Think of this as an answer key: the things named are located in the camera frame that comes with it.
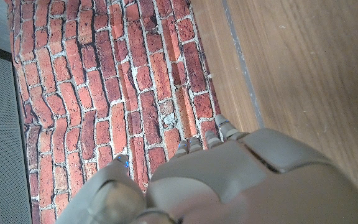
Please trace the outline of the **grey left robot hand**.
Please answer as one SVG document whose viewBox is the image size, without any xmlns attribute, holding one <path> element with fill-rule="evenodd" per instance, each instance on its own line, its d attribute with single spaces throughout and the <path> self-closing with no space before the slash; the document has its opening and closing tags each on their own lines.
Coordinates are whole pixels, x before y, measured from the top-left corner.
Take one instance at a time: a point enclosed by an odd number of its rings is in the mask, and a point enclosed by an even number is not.
<svg viewBox="0 0 358 224">
<path fill-rule="evenodd" d="M 207 149 L 191 138 L 146 191 L 127 156 L 95 173 L 59 223 L 358 223 L 357 187 L 324 155 L 272 129 L 238 131 L 217 115 Z"/>
</svg>

